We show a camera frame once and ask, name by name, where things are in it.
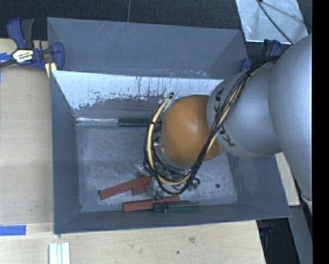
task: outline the table surface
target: table surface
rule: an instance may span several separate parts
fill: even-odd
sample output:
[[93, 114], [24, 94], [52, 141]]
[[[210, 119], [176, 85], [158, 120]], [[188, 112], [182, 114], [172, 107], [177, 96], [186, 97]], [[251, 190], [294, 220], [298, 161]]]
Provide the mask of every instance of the table surface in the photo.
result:
[[[11, 40], [0, 39], [0, 53], [14, 49]], [[19, 73], [19, 70], [20, 67], [13, 65], [6, 73]], [[11, 120], [10, 124], [14, 126], [16, 122]], [[286, 160], [282, 154], [276, 158], [288, 203], [299, 205]], [[1, 195], [6, 193], [2, 187], [5, 185], [0, 185]], [[70, 242], [73, 264], [265, 263], [255, 221], [65, 235], [54, 235], [52, 222], [29, 223], [25, 236], [0, 238], [0, 263], [47, 263], [48, 245], [64, 242]]]

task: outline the wooden plank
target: wooden plank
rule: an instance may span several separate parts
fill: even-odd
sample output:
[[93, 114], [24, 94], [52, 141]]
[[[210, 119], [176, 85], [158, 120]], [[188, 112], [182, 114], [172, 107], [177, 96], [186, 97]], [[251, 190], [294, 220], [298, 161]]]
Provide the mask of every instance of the wooden plank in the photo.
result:
[[70, 243], [70, 262], [264, 264], [256, 222], [0, 238], [0, 263], [47, 263], [50, 243]]

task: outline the clamp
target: clamp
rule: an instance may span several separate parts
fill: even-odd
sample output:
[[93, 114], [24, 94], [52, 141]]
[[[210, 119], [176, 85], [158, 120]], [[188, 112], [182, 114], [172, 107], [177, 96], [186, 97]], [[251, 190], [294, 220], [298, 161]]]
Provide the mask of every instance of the clamp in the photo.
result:
[[11, 64], [29, 65], [31, 67], [48, 71], [48, 64], [43, 60], [43, 55], [54, 53], [54, 63], [58, 70], [63, 68], [64, 50], [60, 42], [55, 42], [52, 47], [42, 50], [34, 48], [31, 40], [31, 28], [34, 19], [15, 18], [7, 24], [9, 38], [12, 39], [17, 49], [10, 55], [11, 59], [0, 63], [0, 68]]

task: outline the gray bin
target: gray bin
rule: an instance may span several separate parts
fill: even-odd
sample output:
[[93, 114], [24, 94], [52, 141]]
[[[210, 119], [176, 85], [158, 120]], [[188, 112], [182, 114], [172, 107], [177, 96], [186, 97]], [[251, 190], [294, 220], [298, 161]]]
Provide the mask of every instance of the gray bin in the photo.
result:
[[172, 90], [210, 94], [246, 57], [240, 31], [49, 18], [48, 41], [65, 49], [50, 78], [56, 234], [290, 216], [274, 156], [204, 162], [199, 188], [181, 195], [201, 202], [200, 212], [124, 213], [121, 202], [149, 197], [97, 194], [135, 179], [143, 159], [146, 128], [116, 120], [149, 118]]

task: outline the black floor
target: black floor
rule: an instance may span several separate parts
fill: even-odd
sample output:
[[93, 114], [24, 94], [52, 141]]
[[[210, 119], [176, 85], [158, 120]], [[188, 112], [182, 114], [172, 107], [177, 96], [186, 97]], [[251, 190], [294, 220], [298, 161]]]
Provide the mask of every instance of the black floor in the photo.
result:
[[[312, 0], [297, 1], [311, 33]], [[22, 17], [36, 20], [32, 31], [34, 40], [46, 40], [48, 16], [241, 29], [234, 0], [0, 0], [0, 37], [7, 37], [7, 22]], [[249, 57], [256, 59], [262, 52], [262, 44], [247, 43], [246, 49]], [[267, 264], [299, 263], [286, 219], [263, 221], [259, 225], [272, 228], [262, 236], [264, 246], [267, 236]]]

